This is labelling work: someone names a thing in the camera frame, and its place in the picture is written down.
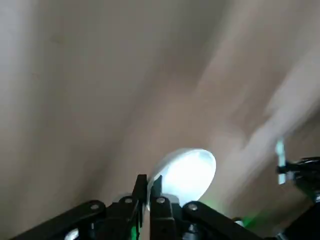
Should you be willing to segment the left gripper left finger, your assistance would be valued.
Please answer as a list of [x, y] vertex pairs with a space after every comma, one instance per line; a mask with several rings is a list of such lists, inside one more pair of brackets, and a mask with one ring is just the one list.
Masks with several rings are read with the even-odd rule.
[[14, 236], [15, 240], [129, 240], [139, 233], [147, 201], [147, 175], [139, 174], [131, 194], [106, 206], [90, 200]]

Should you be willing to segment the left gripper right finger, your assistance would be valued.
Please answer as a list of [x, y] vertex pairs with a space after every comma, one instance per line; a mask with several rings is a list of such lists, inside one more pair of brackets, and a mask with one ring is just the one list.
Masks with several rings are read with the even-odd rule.
[[260, 240], [261, 237], [199, 201], [184, 206], [163, 194], [162, 176], [149, 195], [151, 240]]

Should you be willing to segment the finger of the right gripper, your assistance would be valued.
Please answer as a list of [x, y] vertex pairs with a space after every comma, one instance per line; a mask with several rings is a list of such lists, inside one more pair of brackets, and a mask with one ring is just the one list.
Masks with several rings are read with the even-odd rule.
[[311, 200], [320, 199], [320, 157], [304, 157], [296, 162], [279, 163], [276, 172], [279, 184], [292, 180]]

